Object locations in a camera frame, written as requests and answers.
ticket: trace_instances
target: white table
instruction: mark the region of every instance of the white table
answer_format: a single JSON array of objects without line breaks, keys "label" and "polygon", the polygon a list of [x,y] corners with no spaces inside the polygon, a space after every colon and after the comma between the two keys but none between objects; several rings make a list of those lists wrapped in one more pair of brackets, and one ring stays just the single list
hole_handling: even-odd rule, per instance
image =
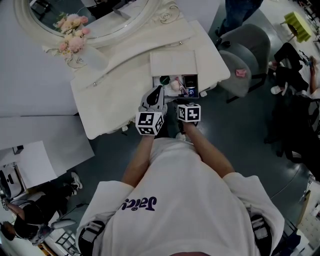
[{"label": "white table", "polygon": [[198,88],[202,92],[214,88],[217,82],[228,79],[230,71],[215,45],[198,21],[189,23],[194,36],[182,45],[161,47],[135,56],[111,70],[97,86],[79,89],[90,69],[80,68],[75,72],[71,88],[79,115],[89,139],[110,134],[132,120],[142,96],[152,88],[150,52],[194,50],[198,69]]}]

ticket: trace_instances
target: sneaker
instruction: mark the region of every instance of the sneaker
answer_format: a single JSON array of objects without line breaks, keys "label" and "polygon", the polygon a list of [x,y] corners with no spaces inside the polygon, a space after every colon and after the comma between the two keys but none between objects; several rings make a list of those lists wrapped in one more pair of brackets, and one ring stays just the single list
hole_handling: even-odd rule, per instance
[{"label": "sneaker", "polygon": [[282,95],[282,96],[283,96],[283,95],[285,95],[285,93],[286,93],[287,89],[288,89],[288,83],[287,83],[287,82],[285,82],[284,90],[281,92],[281,95]]},{"label": "sneaker", "polygon": [[181,132],[178,132],[178,133],[176,134],[175,138],[176,138],[177,140],[181,140],[181,141],[184,141],[184,142],[186,141],[186,135],[182,134]]},{"label": "sneaker", "polygon": [[[285,65],[280,61],[279,66],[284,67]],[[277,65],[275,65],[272,61],[269,61],[268,67],[269,67],[269,69],[271,69],[273,71],[276,71],[276,69],[277,69]]]},{"label": "sneaker", "polygon": [[269,61],[268,67],[269,67],[269,69],[271,69],[271,70],[273,70],[273,71],[276,71],[276,69],[277,69],[277,66],[275,66],[275,65],[272,63],[272,61]]},{"label": "sneaker", "polygon": [[77,190],[81,190],[83,188],[83,185],[80,181],[80,178],[78,174],[76,174],[74,171],[71,172],[71,177],[72,177],[72,183],[71,185],[75,185],[77,187]]},{"label": "sneaker", "polygon": [[218,38],[221,37],[221,35],[219,34],[219,29],[218,28],[214,31],[214,33]]},{"label": "sneaker", "polygon": [[278,85],[277,85],[277,86],[272,87],[272,88],[270,89],[270,91],[271,91],[271,93],[272,93],[273,95],[276,95],[276,94],[278,94],[278,93],[281,93],[281,92],[282,92],[281,88],[280,88]]}]

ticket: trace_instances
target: artificial flower bouquet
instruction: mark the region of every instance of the artificial flower bouquet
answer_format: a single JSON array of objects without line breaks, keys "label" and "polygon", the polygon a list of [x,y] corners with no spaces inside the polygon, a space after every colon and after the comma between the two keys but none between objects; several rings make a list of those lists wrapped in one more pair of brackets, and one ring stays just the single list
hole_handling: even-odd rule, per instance
[{"label": "artificial flower bouquet", "polygon": [[86,44],[86,35],[90,33],[90,29],[81,28],[81,26],[88,22],[88,18],[78,14],[65,13],[62,13],[59,17],[60,20],[54,26],[65,36],[57,54],[65,58],[71,58],[73,54],[81,51]]}]

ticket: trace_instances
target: pink object on chair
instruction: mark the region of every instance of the pink object on chair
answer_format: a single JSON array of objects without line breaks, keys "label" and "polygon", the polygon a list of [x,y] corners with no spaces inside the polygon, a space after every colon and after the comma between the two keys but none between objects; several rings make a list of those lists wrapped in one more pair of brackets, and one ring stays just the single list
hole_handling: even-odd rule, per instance
[{"label": "pink object on chair", "polygon": [[239,78],[245,78],[246,74],[247,74],[247,71],[244,68],[235,70],[235,75]]}]

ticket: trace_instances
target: pink flower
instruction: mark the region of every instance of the pink flower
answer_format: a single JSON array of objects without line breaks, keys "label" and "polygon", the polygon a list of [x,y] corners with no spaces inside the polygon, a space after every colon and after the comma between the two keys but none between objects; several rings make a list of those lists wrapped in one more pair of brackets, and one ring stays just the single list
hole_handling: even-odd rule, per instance
[{"label": "pink flower", "polygon": [[83,47],[84,47],[84,41],[79,36],[75,36],[69,41],[69,48],[74,53],[79,52]]},{"label": "pink flower", "polygon": [[62,25],[63,25],[65,22],[66,22],[66,19],[65,19],[65,18],[62,18],[62,19],[60,19],[60,20],[56,23],[56,25],[57,25],[58,28],[61,28]]},{"label": "pink flower", "polygon": [[65,58],[71,58],[72,57],[72,52],[69,49],[67,49],[67,50],[62,52],[62,56],[65,57]]},{"label": "pink flower", "polygon": [[67,32],[68,30],[72,29],[72,23],[71,21],[65,21],[65,23],[63,23],[63,25],[61,26],[61,32],[62,33],[65,33]]},{"label": "pink flower", "polygon": [[77,30],[76,32],[74,32],[74,35],[76,37],[82,37],[82,35],[83,35],[82,30]]},{"label": "pink flower", "polygon": [[80,18],[75,18],[72,25],[73,27],[78,27],[81,24]]},{"label": "pink flower", "polygon": [[70,14],[68,15],[68,17],[66,18],[66,20],[68,22],[73,22],[75,19],[79,18],[79,15],[78,14]]},{"label": "pink flower", "polygon": [[82,29],[82,33],[83,33],[84,35],[89,34],[89,33],[90,33],[90,28],[84,27],[84,28]]},{"label": "pink flower", "polygon": [[67,49],[68,45],[65,42],[62,42],[59,46],[59,51],[63,52],[65,49]]},{"label": "pink flower", "polygon": [[81,16],[81,17],[80,17],[80,20],[81,20],[81,23],[82,23],[82,24],[85,24],[85,23],[87,23],[87,22],[89,21],[86,16]]}]

